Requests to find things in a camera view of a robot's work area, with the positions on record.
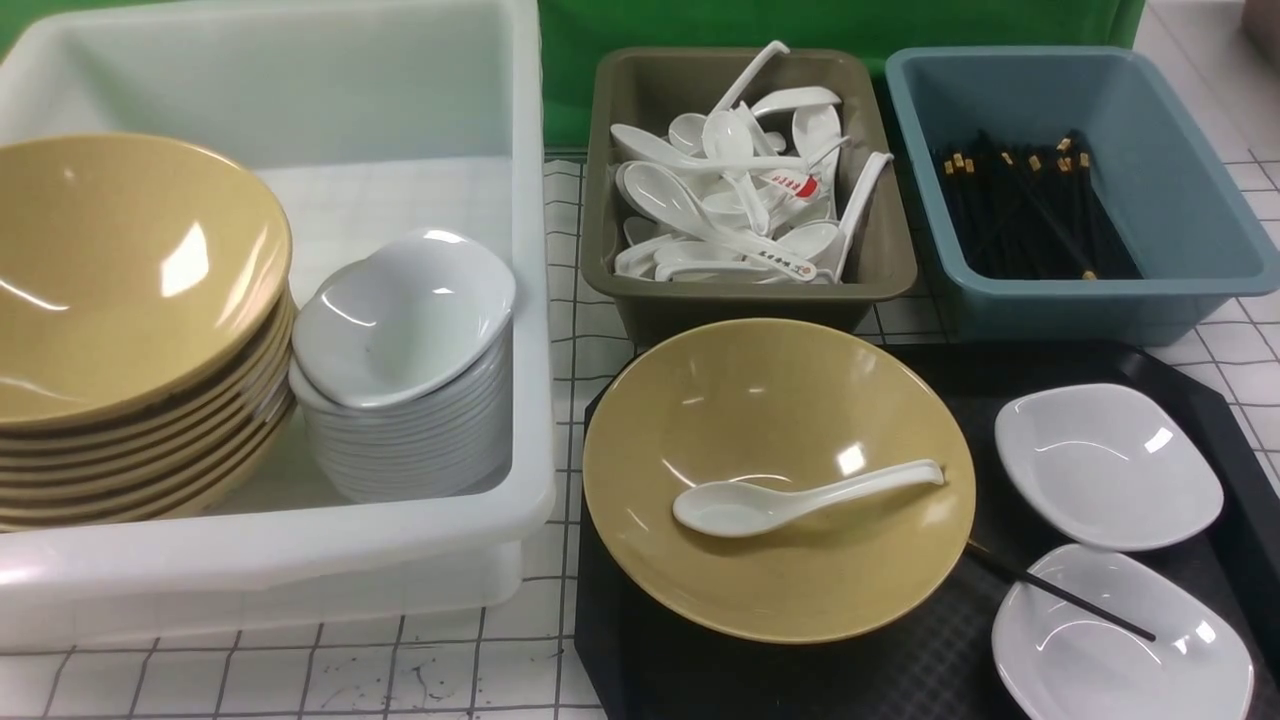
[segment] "white plastic bin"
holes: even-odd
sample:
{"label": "white plastic bin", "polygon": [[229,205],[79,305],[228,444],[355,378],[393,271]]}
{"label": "white plastic bin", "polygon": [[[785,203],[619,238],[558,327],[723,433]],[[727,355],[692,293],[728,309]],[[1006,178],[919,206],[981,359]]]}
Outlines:
{"label": "white plastic bin", "polygon": [[435,225],[517,279],[511,469],[470,496],[347,505],[301,418],[214,516],[0,536],[0,644],[493,605],[554,502],[535,0],[201,0],[58,15],[0,65],[0,142],[128,131],[259,172],[293,295]]}

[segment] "black tray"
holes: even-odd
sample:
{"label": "black tray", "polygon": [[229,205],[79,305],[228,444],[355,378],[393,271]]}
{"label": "black tray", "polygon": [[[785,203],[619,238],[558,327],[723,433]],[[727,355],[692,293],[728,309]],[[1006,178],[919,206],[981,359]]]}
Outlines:
{"label": "black tray", "polygon": [[[942,396],[969,441],[978,474],[974,539],[1025,566],[1071,541],[1044,524],[1005,475],[992,437],[1005,402],[1108,382],[1160,404],[1208,459],[1226,498],[1206,533],[1135,557],[1235,628],[1254,661],[1248,717],[1280,717],[1280,498],[1220,395],[1119,343],[887,350]],[[596,402],[586,410],[589,424]],[[600,543],[585,498],[582,515],[573,642],[611,720],[1025,717],[991,656],[991,626],[1009,585],[970,559],[928,601],[874,633],[771,646],[707,630],[658,605]]]}

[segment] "square white dish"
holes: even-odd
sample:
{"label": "square white dish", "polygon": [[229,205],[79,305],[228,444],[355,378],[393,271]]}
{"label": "square white dish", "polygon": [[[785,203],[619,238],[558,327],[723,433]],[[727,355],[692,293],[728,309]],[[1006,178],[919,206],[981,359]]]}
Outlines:
{"label": "square white dish", "polygon": [[1148,643],[1024,583],[1005,596],[991,647],[1032,720],[1240,720],[1253,661],[1213,611],[1146,565],[1068,544],[1029,571],[1156,634]]}
{"label": "square white dish", "polygon": [[1222,486],[1155,401],[1117,384],[1047,389],[996,418],[1014,487],[1076,542],[1142,551],[1181,542],[1222,510]]}

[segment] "white soup spoon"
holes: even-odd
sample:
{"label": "white soup spoon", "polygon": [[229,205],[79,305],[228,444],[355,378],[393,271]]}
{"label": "white soup spoon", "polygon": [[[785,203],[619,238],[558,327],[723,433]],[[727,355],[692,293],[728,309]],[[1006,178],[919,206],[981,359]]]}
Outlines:
{"label": "white soup spoon", "polygon": [[933,460],[915,460],[854,475],[804,492],[778,492],[740,480],[704,483],[676,497],[682,525],[721,538],[749,538],[776,530],[823,507],[918,484],[946,484]]}

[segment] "tile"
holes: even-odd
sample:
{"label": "tile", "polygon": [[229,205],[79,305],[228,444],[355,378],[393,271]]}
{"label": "tile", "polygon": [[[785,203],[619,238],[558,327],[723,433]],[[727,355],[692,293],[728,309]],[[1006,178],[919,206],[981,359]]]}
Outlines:
{"label": "tile", "polygon": [[198,714],[218,710],[227,652],[156,652],[147,660],[134,712]]}
{"label": "tile", "polygon": [[522,550],[526,578],[559,578],[564,564],[564,525],[547,524],[538,528],[525,538]]}
{"label": "tile", "polygon": [[1164,22],[1149,8],[1143,14],[1134,38],[1134,50],[1147,55],[1178,97],[1187,106],[1196,124],[1224,163],[1253,161],[1249,143],[1213,96],[1204,78],[1196,70]]}
{"label": "tile", "polygon": [[1212,357],[1199,333],[1192,331],[1178,338],[1172,345],[1165,347],[1148,347],[1147,352],[1155,355],[1160,361],[1170,365],[1184,365],[1188,363],[1208,363]]}
{"label": "tile", "polygon": [[564,609],[561,612],[561,634],[566,638],[573,637],[573,628],[577,626],[577,580],[564,580]]}
{"label": "tile", "polygon": [[590,380],[577,380],[573,389],[573,421],[586,421],[586,406],[591,404],[604,388],[609,387],[613,378],[595,378]]}
{"label": "tile", "polygon": [[577,237],[572,233],[547,233],[547,263],[549,265],[577,266]]}
{"label": "tile", "polygon": [[582,520],[582,473],[568,475],[568,521]]}
{"label": "tile", "polygon": [[484,639],[553,638],[559,614],[561,580],[527,580],[515,597],[486,611]]}
{"label": "tile", "polygon": [[475,662],[475,643],[401,647],[388,708],[470,707]]}
{"label": "tile", "polygon": [[1217,369],[1213,363],[1199,363],[1196,365],[1179,365],[1179,370],[1190,378],[1199,380],[1207,388],[1216,389],[1228,401],[1234,401],[1235,396],[1231,393],[1231,388],[1226,384],[1226,378],[1222,377],[1222,372]]}
{"label": "tile", "polygon": [[320,633],[320,644],[393,643],[397,632],[399,632],[399,618],[325,623],[324,632]]}
{"label": "tile", "polygon": [[1276,355],[1280,355],[1280,323],[1274,323],[1270,325],[1258,325],[1258,332],[1261,332],[1262,337],[1266,338],[1267,345],[1271,346],[1271,350],[1274,350]]}
{"label": "tile", "polygon": [[554,720],[556,711],[550,708],[540,710],[485,710],[476,712],[475,720]]}
{"label": "tile", "polygon": [[1219,363],[1257,363],[1275,360],[1271,347],[1262,340],[1262,333],[1244,323],[1203,325],[1201,338],[1208,346],[1210,355]]}
{"label": "tile", "polygon": [[1220,369],[1242,405],[1280,405],[1280,363],[1221,365]]}
{"label": "tile", "polygon": [[562,707],[559,720],[609,720],[603,707]]}
{"label": "tile", "polygon": [[1213,313],[1211,313],[1208,318],[1204,318],[1204,322],[1201,324],[1203,325],[1208,323],[1248,323],[1248,322],[1249,316],[1244,314],[1244,309],[1240,307],[1239,301],[1228,300],[1226,302],[1222,304],[1221,307],[1213,310]]}
{"label": "tile", "polygon": [[197,635],[168,635],[160,638],[160,644],[156,647],[163,647],[165,650],[210,650],[225,647],[227,650],[230,650],[236,646],[236,630],[201,633]]}
{"label": "tile", "polygon": [[547,297],[549,300],[573,300],[573,283],[577,270],[549,265],[547,268]]}
{"label": "tile", "polygon": [[613,305],[604,304],[579,304],[577,316],[573,322],[573,333],[579,337],[599,334],[605,337],[627,337],[627,331],[622,327],[622,318]]}
{"label": "tile", "polygon": [[899,297],[876,306],[881,328],[888,333],[928,333],[942,329],[933,300]]}
{"label": "tile", "polygon": [[317,650],[311,661],[305,710],[381,710],[390,674],[389,647]]}
{"label": "tile", "polygon": [[573,380],[552,380],[552,418],[557,423],[573,419]]}
{"label": "tile", "polygon": [[244,630],[241,633],[241,642],[237,647],[311,647],[316,644],[319,633],[320,625],[314,623]]}
{"label": "tile", "polygon": [[297,712],[308,650],[237,650],[232,655],[221,712]]}
{"label": "tile", "polygon": [[1240,305],[1254,323],[1280,323],[1280,292],[1262,297],[1242,297]]}
{"label": "tile", "polygon": [[561,702],[564,705],[598,705],[600,698],[595,696],[595,687],[591,685],[582,661],[577,657],[573,643],[564,643],[564,659],[561,666]]}
{"label": "tile", "polygon": [[146,652],[72,655],[58,680],[50,715],[127,714],[146,656]]}
{"label": "tile", "polygon": [[582,337],[575,341],[573,377],[612,378],[634,355],[630,340]]}
{"label": "tile", "polygon": [[571,425],[570,427],[570,452],[568,452],[568,469],[581,470],[582,469],[582,443],[584,443],[584,427]]}
{"label": "tile", "polygon": [[480,643],[476,708],[556,702],[556,641]]}
{"label": "tile", "polygon": [[572,201],[547,200],[545,202],[544,219],[547,232],[577,234],[577,199],[575,197]]}
{"label": "tile", "polygon": [[40,715],[65,655],[0,657],[0,715]]}
{"label": "tile", "polygon": [[151,650],[156,644],[156,638],[129,638],[116,641],[82,641],[76,643],[77,650]]}
{"label": "tile", "polygon": [[553,300],[548,304],[547,332],[552,342],[573,337],[573,304]]}
{"label": "tile", "polygon": [[556,425],[552,428],[552,457],[556,460],[557,470],[568,470],[570,437],[573,432],[571,425]]}
{"label": "tile", "polygon": [[1243,163],[1239,165],[1226,165],[1226,172],[1235,181],[1235,187],[1244,190],[1275,190],[1271,178],[1257,163]]}
{"label": "tile", "polygon": [[1280,451],[1280,407],[1244,407],[1249,424],[1257,434],[1253,450]]}
{"label": "tile", "polygon": [[1161,3],[1156,14],[1249,147],[1280,160],[1280,81],[1240,32],[1239,3]]}
{"label": "tile", "polygon": [[562,380],[573,379],[573,343],[552,343],[552,377]]}
{"label": "tile", "polygon": [[568,539],[564,542],[564,577],[577,577],[577,543],[581,533],[579,525],[568,527]]}
{"label": "tile", "polygon": [[480,609],[404,616],[403,643],[474,641],[480,637]]}
{"label": "tile", "polygon": [[879,334],[879,319],[876,316],[874,311],[864,315],[861,322],[858,323],[858,327],[854,328],[854,334]]}
{"label": "tile", "polygon": [[1239,405],[1231,405],[1231,414],[1235,415],[1235,421],[1240,425],[1240,432],[1244,433],[1244,439],[1249,441],[1249,448],[1262,450],[1262,446],[1258,443],[1258,436],[1249,425],[1248,418],[1244,416],[1244,409]]}
{"label": "tile", "polygon": [[[564,500],[568,496],[568,473],[563,470],[556,471],[556,505],[552,507],[552,516],[548,518],[553,521],[564,521]],[[526,565],[525,574],[529,574],[529,568]]]}
{"label": "tile", "polygon": [[1245,192],[1244,199],[1260,220],[1280,220],[1280,191]]}

